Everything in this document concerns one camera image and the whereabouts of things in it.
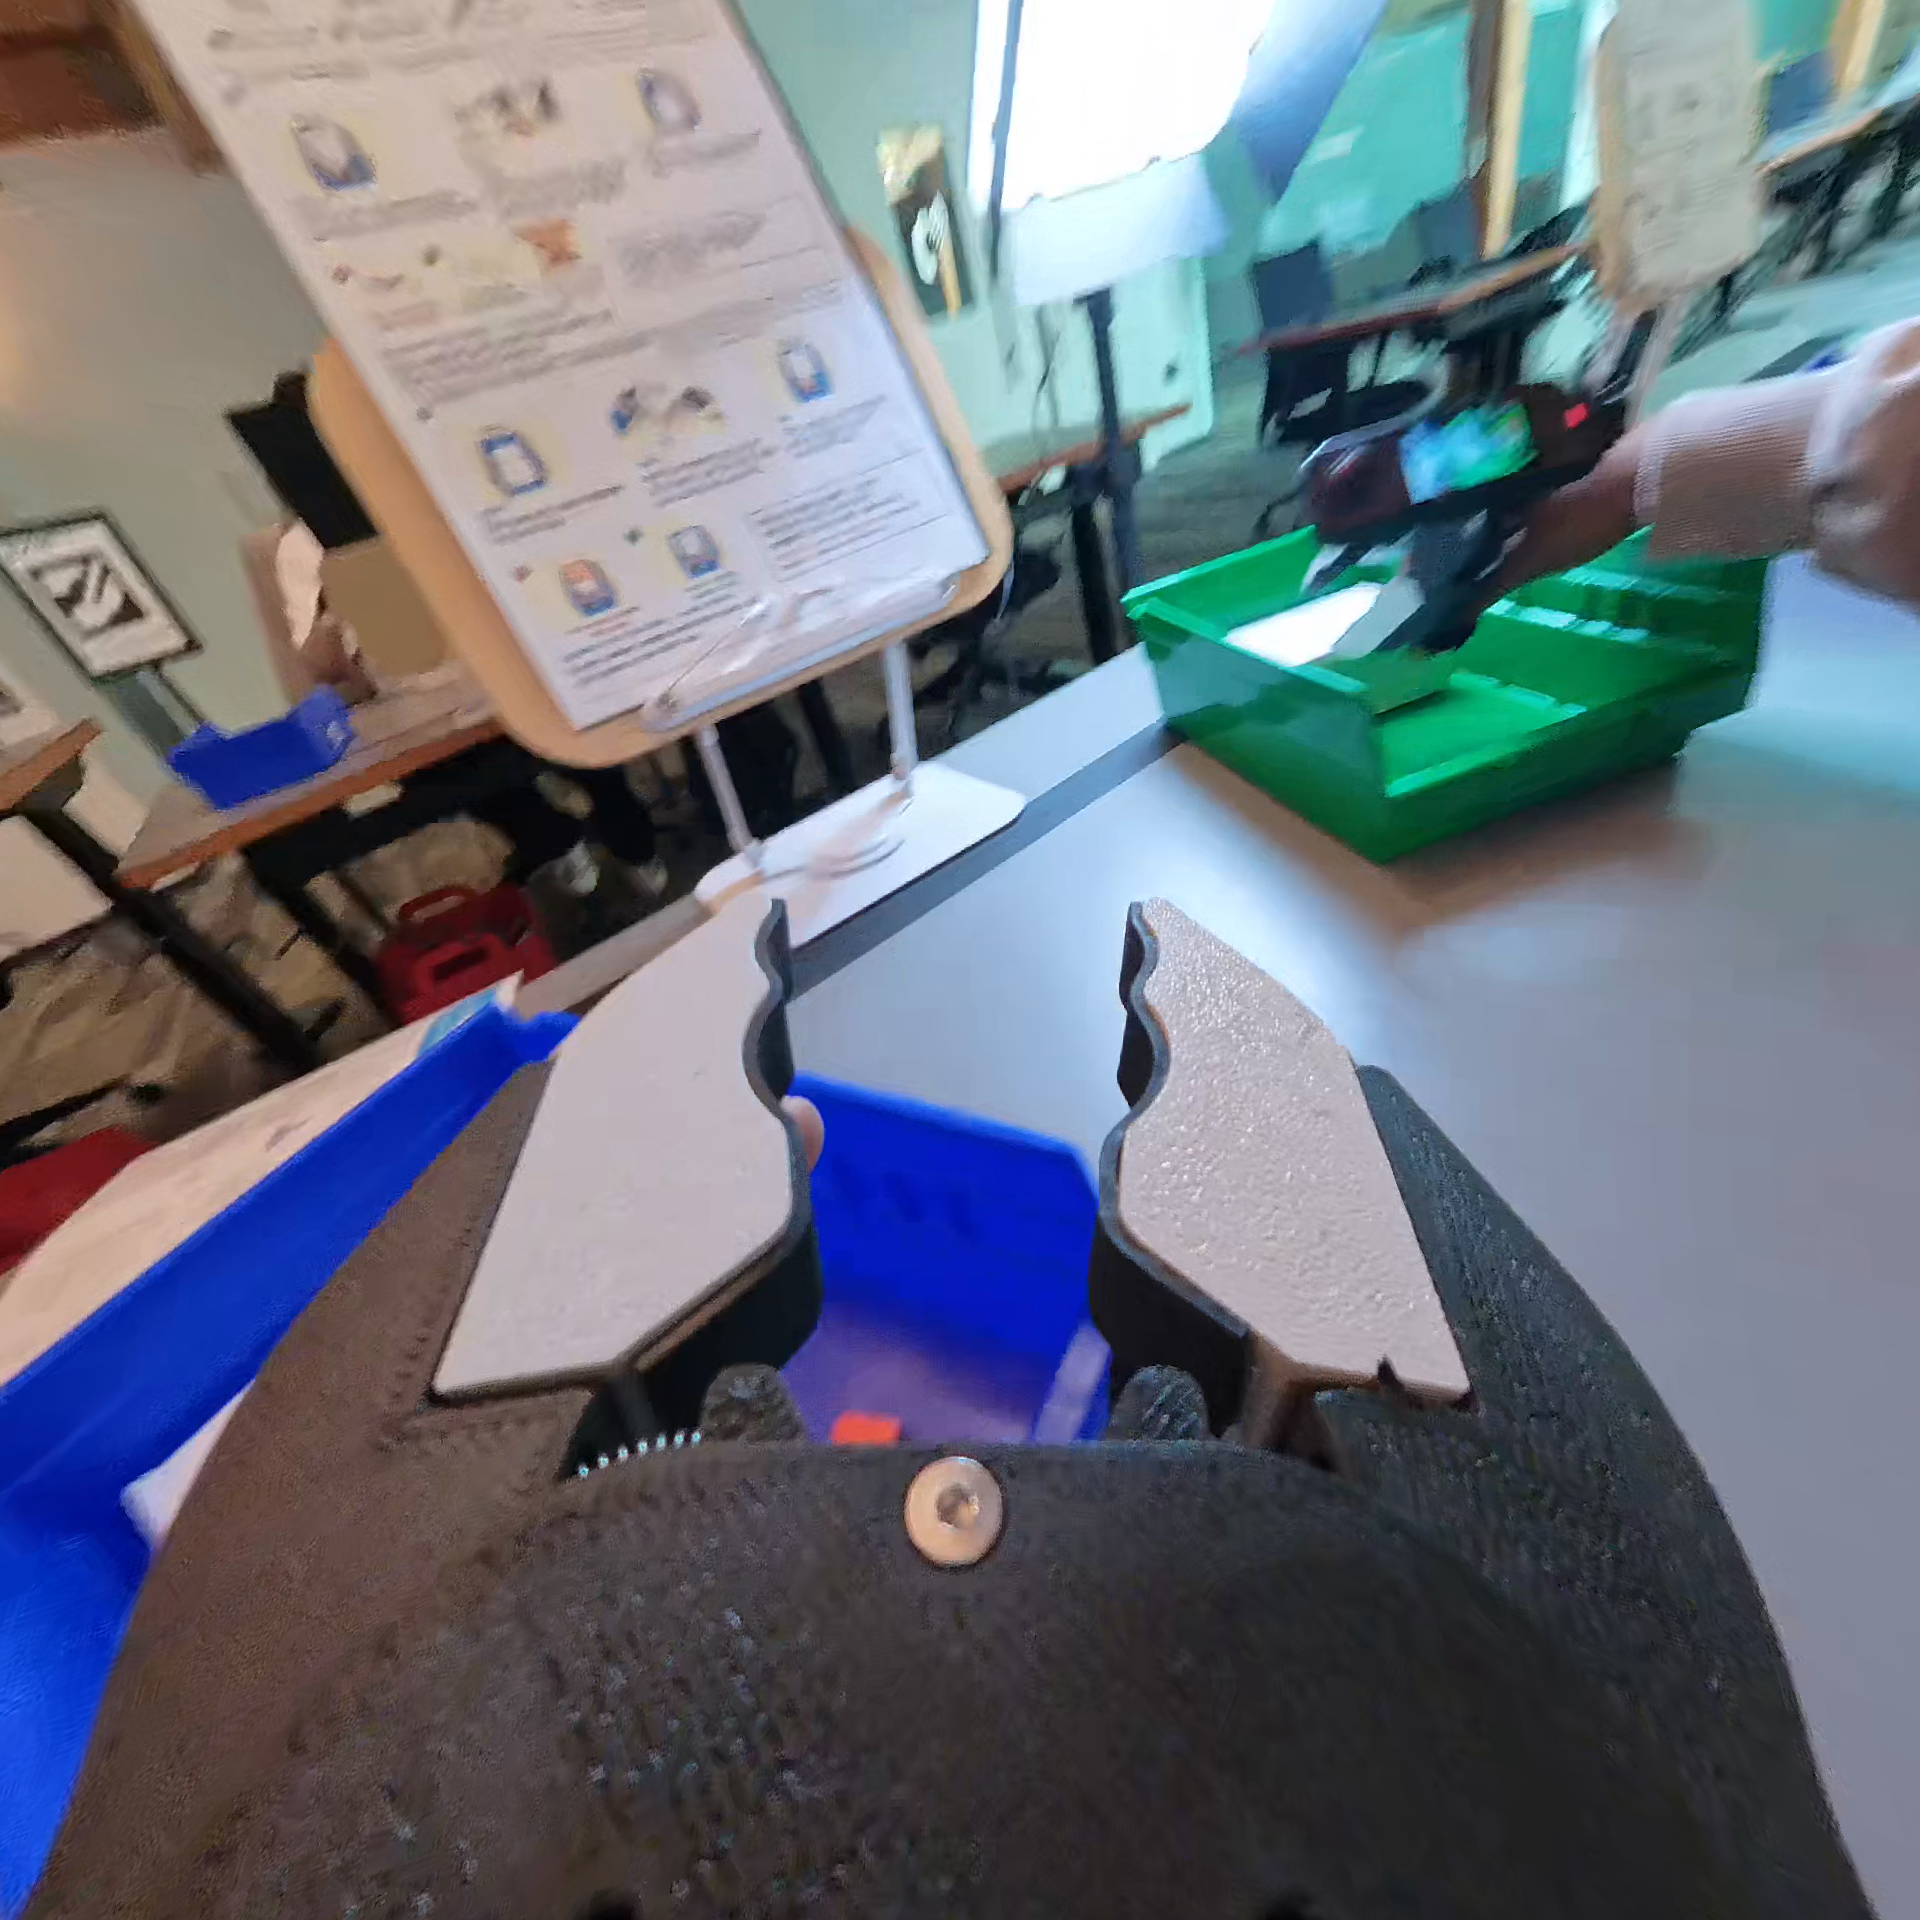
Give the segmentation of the white metal stand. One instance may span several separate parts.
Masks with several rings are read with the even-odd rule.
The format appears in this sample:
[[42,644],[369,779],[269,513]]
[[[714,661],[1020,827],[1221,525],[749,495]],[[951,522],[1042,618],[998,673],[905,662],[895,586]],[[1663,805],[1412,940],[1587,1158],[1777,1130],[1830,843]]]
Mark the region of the white metal stand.
[[905,641],[883,652],[883,679],[890,774],[767,838],[749,827],[717,727],[699,727],[699,763],[732,845],[695,886],[708,921],[749,924],[781,905],[787,937],[802,948],[1022,818],[1013,786],[922,759]]

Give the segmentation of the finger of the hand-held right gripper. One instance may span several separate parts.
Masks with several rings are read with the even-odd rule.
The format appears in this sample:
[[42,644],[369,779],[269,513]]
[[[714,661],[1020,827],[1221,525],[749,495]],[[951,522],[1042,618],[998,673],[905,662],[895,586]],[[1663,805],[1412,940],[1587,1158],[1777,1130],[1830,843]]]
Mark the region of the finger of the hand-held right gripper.
[[1330,593],[1318,607],[1329,614],[1329,661],[1354,661],[1398,644],[1398,636],[1419,613],[1426,613],[1425,593],[1410,577],[1398,574],[1385,583],[1357,583]]

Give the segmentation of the white sign on black pole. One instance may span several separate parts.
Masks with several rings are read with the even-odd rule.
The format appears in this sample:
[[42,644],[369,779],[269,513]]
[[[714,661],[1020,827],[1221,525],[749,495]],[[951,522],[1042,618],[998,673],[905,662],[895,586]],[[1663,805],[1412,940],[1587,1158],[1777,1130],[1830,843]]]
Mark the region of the white sign on black pole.
[[1181,409],[1129,415],[1119,402],[1116,316],[1119,283],[1215,249],[1221,209],[1198,156],[1151,161],[1140,173],[1033,198],[1014,213],[991,206],[991,266],[1014,308],[1038,316],[1070,306],[1089,337],[1095,412],[1090,431],[1052,450],[1039,473],[1059,473],[1073,581],[1089,652],[1116,658],[1119,596],[1140,569],[1135,490],[1140,444]]

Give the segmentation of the brown cardboard sheet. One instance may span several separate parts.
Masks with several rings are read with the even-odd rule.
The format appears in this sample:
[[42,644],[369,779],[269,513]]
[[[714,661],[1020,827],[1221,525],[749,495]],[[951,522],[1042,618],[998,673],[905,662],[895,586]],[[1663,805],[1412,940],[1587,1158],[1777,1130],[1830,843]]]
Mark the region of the brown cardboard sheet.
[[379,537],[323,546],[284,518],[243,535],[238,553],[287,705],[317,687],[364,705],[451,661],[441,625]]

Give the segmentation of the wooden table with black legs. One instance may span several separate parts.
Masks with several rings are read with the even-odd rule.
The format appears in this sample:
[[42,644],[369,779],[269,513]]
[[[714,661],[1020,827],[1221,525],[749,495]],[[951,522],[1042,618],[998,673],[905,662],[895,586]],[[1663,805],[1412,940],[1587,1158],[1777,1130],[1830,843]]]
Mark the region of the wooden table with black legs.
[[221,857],[241,857],[255,889],[385,1015],[371,948],[314,895],[332,879],[375,940],[389,919],[351,865],[426,825],[455,818],[523,774],[518,747],[463,681],[409,683],[351,710],[347,754],[308,779],[212,807],[190,786],[161,791],[115,876],[157,889]]

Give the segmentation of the black panel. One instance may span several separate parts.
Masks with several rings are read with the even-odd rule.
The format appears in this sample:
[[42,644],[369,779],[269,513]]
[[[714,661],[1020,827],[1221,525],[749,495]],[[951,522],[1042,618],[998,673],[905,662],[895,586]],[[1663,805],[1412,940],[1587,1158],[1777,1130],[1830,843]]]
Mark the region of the black panel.
[[303,371],[279,373],[265,399],[230,406],[225,418],[284,513],[324,550],[378,540],[378,525],[314,426]]

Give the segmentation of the red toolbox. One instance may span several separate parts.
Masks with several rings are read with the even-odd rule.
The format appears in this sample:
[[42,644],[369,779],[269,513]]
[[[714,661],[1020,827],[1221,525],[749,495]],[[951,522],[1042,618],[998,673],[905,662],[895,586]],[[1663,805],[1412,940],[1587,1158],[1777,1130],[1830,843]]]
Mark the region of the red toolbox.
[[395,1023],[414,1023],[513,979],[561,964],[533,899],[514,882],[446,884],[404,903],[373,953],[375,990]]

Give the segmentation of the green plastic bin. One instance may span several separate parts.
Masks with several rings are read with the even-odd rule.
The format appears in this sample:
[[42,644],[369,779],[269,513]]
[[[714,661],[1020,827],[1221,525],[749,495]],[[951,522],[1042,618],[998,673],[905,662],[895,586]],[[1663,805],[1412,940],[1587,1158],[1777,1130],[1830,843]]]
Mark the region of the green plastic bin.
[[1187,742],[1387,862],[1673,759],[1739,713],[1761,666],[1762,559],[1654,563],[1643,535],[1497,601],[1452,653],[1271,666],[1226,638],[1307,595],[1307,531],[1124,596],[1162,713]]

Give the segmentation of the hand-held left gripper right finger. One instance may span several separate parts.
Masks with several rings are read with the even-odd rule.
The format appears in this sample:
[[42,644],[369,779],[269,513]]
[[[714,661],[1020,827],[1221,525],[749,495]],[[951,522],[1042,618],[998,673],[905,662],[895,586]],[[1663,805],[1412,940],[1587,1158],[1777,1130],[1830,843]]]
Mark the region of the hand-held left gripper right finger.
[[1465,1406],[1361,1069],[1322,1017],[1165,899],[1126,907],[1119,1010],[1089,1260],[1113,1404],[1183,1378],[1199,1431],[1255,1450],[1329,1389]]

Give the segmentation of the large blue plastic bin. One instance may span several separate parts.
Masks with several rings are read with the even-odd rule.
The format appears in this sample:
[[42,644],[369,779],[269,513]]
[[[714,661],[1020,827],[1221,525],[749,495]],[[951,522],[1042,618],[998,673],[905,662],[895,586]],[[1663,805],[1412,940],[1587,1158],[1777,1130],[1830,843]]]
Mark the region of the large blue plastic bin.
[[[5,1378],[5,1915],[22,1914],[53,1846],[148,1564],[268,1351],[492,1094],[574,1026],[495,1006],[462,1020]],[[811,1175],[823,1318],[787,1364],[806,1434],[863,1409],[916,1443],[1090,1437],[1108,1357],[1089,1321],[1097,1198],[1082,1156],[817,1074],[798,1093],[825,1127]],[[134,1162],[102,1138],[113,1175]],[[5,1181],[20,1181],[5,1198],[9,1274],[81,1204],[28,1241],[61,1156]]]

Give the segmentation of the small blue plastic bin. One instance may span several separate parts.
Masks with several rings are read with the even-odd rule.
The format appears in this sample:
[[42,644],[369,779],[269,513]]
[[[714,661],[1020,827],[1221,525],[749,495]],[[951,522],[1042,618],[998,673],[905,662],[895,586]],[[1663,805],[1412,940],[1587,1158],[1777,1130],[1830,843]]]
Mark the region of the small blue plastic bin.
[[212,810],[241,810],[337,767],[354,745],[351,708],[314,687],[284,716],[238,732],[202,724],[164,761]]

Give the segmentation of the wooden display board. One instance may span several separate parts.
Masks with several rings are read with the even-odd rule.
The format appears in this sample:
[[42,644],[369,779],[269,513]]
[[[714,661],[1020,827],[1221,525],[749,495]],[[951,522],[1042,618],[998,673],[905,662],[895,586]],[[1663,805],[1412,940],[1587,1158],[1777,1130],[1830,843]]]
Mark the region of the wooden display board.
[[618,713],[594,727],[574,727],[566,719],[551,687],[542,683],[538,661],[521,644],[490,583],[471,565],[351,356],[332,338],[314,351],[307,375],[311,422],[393,559],[423,596],[451,653],[486,695],[500,730],[521,747],[566,765],[610,765],[659,753],[844,666],[903,646],[939,622],[973,610],[1001,583],[1018,543],[1013,514],[972,438],[970,420],[933,348],[922,306],[886,247],[853,223],[846,223],[841,233],[942,435],[951,469],[988,546],[986,558],[951,579],[951,593],[938,607],[901,619],[893,628],[844,641],[830,652],[794,662],[787,673],[748,683],[725,701],[684,705],[659,727],[645,724],[635,710]]

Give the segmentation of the dark framed wall picture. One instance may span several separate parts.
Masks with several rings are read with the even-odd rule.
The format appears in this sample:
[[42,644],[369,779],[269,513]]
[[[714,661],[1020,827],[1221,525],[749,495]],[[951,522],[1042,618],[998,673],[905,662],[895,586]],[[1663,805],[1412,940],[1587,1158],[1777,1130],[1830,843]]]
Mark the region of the dark framed wall picture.
[[973,302],[973,289],[945,130],[886,129],[878,135],[876,157],[903,274],[924,314],[933,319],[962,316]]

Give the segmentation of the printed instruction sheet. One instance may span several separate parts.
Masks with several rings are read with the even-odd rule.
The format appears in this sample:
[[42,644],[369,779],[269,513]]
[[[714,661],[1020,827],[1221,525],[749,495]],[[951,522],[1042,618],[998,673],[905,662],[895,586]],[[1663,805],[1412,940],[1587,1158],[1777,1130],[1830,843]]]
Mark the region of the printed instruction sheet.
[[139,5],[562,724],[671,738],[997,535],[732,5]]

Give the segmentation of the person's right forearm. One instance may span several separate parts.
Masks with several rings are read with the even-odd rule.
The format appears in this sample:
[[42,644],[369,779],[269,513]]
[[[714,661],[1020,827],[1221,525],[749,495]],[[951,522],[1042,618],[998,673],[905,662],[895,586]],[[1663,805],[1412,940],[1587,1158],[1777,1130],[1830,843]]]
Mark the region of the person's right forearm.
[[1654,559],[1803,553],[1918,607],[1918,322],[1835,365],[1698,391],[1639,431],[1634,514]]

